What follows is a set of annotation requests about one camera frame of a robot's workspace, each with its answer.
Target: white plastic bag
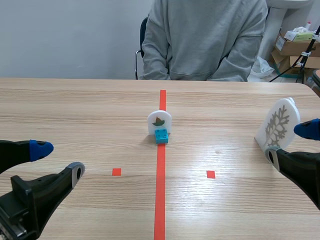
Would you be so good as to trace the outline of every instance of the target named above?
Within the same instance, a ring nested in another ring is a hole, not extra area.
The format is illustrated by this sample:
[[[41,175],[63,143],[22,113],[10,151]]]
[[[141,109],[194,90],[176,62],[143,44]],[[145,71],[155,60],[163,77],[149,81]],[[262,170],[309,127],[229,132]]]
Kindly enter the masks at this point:
[[[254,77],[263,79],[269,76],[270,74],[272,74],[273,71],[274,69],[269,66],[268,62],[258,56],[258,58],[256,59],[252,67],[251,75],[253,75]]]

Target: leaf image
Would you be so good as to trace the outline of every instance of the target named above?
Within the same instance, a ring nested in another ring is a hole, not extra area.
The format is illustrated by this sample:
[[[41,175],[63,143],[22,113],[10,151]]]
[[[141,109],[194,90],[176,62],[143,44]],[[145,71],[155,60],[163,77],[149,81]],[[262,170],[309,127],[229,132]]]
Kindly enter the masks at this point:
[[[165,120],[161,120],[160,118],[157,117],[155,119],[155,122],[152,124],[155,125],[156,127],[160,127],[165,124]]]
[[[289,123],[290,116],[285,116],[286,111],[287,109],[285,109],[285,105],[283,105],[282,108],[279,108],[278,112],[275,111],[274,114],[272,114],[272,117],[265,128],[266,141],[264,145],[268,145],[268,147],[280,147],[279,140],[285,138],[287,132],[285,125]]]

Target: black tripod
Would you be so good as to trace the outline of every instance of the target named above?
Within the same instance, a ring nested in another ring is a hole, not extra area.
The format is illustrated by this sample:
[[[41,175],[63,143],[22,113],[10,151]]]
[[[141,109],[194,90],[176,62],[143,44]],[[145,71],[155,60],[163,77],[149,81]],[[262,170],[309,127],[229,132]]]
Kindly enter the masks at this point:
[[[301,76],[302,77],[302,84],[303,84],[304,83],[304,78],[305,78],[306,63],[307,63],[308,58],[311,55],[311,51],[314,50],[313,47],[314,47],[314,44],[315,44],[317,38],[319,37],[319,33],[320,33],[320,26],[319,26],[318,30],[316,31],[316,33],[313,35],[312,41],[310,42],[307,50],[304,51],[303,53],[301,53],[300,57],[295,61],[295,63],[291,67],[289,67],[283,73],[281,73],[280,75],[276,76],[274,79],[269,81],[269,83],[272,83],[274,80],[276,80],[277,78],[281,77],[283,74],[285,74],[286,72],[288,72],[289,70],[295,68],[298,65],[298,66],[300,66],[300,71],[298,73],[298,76],[297,76],[295,82],[297,83],[298,80],[299,80],[299,77]]]

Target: person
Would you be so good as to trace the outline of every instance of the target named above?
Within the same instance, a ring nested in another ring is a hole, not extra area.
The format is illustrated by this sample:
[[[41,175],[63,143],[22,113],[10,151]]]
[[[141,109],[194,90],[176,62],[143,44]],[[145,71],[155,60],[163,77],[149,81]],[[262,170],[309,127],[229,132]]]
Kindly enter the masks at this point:
[[[154,0],[141,79],[247,82],[267,15],[266,0]]]

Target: white sink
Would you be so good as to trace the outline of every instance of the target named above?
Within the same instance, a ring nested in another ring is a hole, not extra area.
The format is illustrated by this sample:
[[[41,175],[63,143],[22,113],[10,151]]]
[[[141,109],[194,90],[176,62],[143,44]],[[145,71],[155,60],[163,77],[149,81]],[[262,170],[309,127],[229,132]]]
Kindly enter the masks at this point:
[[[314,0],[266,0],[270,12],[265,23],[264,37],[258,55],[269,60],[271,52],[277,40],[282,22],[288,9],[301,9],[308,6]]]
[[[312,0],[270,0],[269,5],[277,9],[302,9],[311,2]]]

